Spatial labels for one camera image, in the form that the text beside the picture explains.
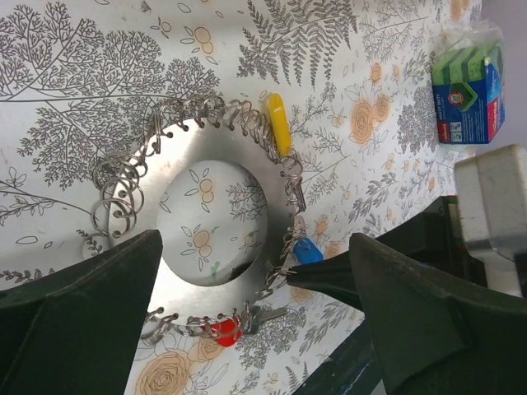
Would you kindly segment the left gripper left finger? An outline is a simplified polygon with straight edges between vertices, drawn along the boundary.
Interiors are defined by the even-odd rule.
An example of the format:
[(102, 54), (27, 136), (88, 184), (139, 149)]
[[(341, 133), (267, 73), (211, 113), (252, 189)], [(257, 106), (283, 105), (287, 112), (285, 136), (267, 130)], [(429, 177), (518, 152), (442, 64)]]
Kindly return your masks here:
[(1, 293), (3, 394), (122, 394), (161, 259), (158, 230)]

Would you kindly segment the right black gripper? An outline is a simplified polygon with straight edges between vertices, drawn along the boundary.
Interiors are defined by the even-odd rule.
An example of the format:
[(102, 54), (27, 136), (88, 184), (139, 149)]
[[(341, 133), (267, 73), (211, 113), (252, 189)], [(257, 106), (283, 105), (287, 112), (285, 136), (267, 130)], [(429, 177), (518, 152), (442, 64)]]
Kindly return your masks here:
[[(526, 301), (491, 290), (483, 280), (483, 267), (469, 255), (456, 229), (456, 199), (436, 199), (424, 212), (380, 237), (388, 248), (465, 282), (450, 285), (461, 300), (487, 311), (485, 341), (488, 386), (483, 394), (523, 394), (526, 391)], [(287, 276), (287, 284), (313, 290), (344, 304), (367, 311), (370, 301), (357, 284), (355, 269), (364, 263), (350, 254), (300, 265)]]

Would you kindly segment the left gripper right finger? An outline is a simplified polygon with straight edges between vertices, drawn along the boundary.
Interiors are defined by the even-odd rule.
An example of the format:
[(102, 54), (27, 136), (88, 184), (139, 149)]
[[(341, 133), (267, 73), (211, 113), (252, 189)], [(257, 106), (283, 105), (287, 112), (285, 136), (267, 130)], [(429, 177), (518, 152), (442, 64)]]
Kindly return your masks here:
[(465, 282), (363, 234), (349, 253), (386, 392), (485, 393), (487, 311), (448, 289)]

